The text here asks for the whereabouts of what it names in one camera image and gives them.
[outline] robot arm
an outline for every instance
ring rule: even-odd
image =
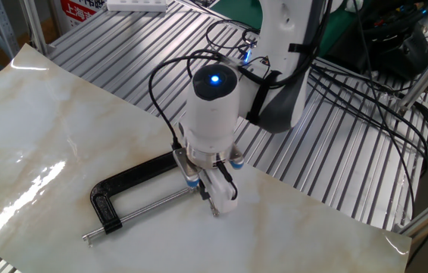
[[[248,67],[232,61],[212,64],[193,76],[186,114],[180,121],[185,148],[174,155],[189,186],[203,181],[214,215],[237,206],[238,190],[230,172],[244,163],[234,143],[238,117],[271,133],[289,130],[301,117],[312,61],[306,48],[311,48],[319,34],[320,20],[326,9],[329,12],[331,0],[327,3],[261,0],[264,19],[250,56],[264,61]],[[273,72],[264,79],[268,69]]]

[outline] aluminum slatted table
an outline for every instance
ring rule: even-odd
[[[102,10],[52,43],[53,51],[48,57],[72,74],[159,116],[148,96],[150,71],[162,61],[197,49],[211,49],[205,31],[219,20],[195,6],[168,2],[166,14]],[[216,27],[211,38],[222,46],[244,43],[242,29],[226,24]],[[235,49],[219,51],[241,57]],[[192,69],[208,63],[195,60]],[[350,73],[324,60],[316,63]],[[317,80],[308,81],[304,114],[290,131],[271,134],[239,119],[235,137],[246,161],[366,224],[389,231],[407,224],[412,214],[408,180],[389,136],[325,99],[324,96],[335,100],[318,81],[363,113],[380,120],[375,105],[314,72],[312,75]],[[366,83],[351,77],[336,78],[371,96]],[[377,80],[394,89],[412,84],[384,76]],[[185,113],[188,84],[184,63],[166,67],[155,78],[154,94],[175,124]],[[385,94],[378,99],[389,106],[395,103],[395,98]],[[405,117],[427,136],[420,113],[410,111]],[[423,148],[407,126],[390,115],[386,120]],[[409,145],[400,142],[399,146],[416,191],[423,158]],[[0,272],[13,271],[16,269],[0,259]]]

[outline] green cloth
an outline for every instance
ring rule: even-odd
[[[355,14],[345,11],[345,6],[346,4],[343,3],[338,10],[330,15],[320,46],[320,57],[323,57],[330,50],[356,17]],[[228,18],[239,20],[255,28],[261,28],[262,10],[258,0],[220,0],[211,9]]]
[[[220,0],[211,10],[251,27],[261,28],[262,10],[258,0]]]

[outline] power strip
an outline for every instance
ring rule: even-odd
[[[166,12],[166,0],[108,0],[109,11],[153,11]]]

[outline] blue led light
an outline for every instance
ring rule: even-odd
[[[248,62],[250,57],[251,57],[251,49],[249,49],[249,51],[247,51],[247,54],[245,55],[244,62]]]
[[[217,86],[220,83],[222,83],[222,80],[220,80],[220,77],[217,75],[211,76],[211,85],[212,86]]]

